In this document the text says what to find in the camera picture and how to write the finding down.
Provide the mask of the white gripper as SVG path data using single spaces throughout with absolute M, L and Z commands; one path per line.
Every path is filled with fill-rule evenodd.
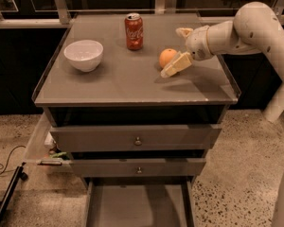
M 179 37 L 186 39 L 186 51 L 178 51 L 171 61 L 162 69 L 162 78 L 170 78 L 187 69 L 195 61 L 209 60 L 213 57 L 207 41 L 209 26 L 201 26 L 196 29 L 189 27 L 178 27 L 175 32 Z

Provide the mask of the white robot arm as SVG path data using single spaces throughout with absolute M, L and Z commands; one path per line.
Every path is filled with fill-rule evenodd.
M 195 61 L 225 53 L 263 53 L 281 83 L 267 108 L 232 111 L 191 189 L 199 227 L 284 227 L 284 29 L 253 2 L 214 26 L 179 28 Z

